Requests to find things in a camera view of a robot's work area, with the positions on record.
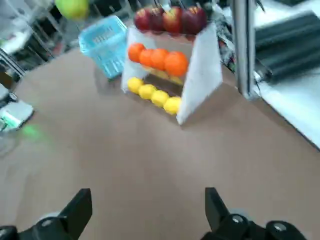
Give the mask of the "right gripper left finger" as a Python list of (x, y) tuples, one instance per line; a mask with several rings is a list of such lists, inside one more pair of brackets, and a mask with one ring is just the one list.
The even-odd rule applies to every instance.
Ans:
[(92, 216), (90, 188), (82, 188), (57, 216), (39, 220), (30, 228), (18, 232), (14, 225), (0, 227), (2, 240), (77, 240)]

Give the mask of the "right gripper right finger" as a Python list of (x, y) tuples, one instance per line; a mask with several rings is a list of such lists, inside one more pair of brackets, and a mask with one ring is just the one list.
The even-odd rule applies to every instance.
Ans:
[(216, 188), (205, 189), (205, 215), (211, 231), (203, 240), (304, 240), (306, 237), (291, 223), (269, 221), (262, 227), (244, 215), (229, 212)]

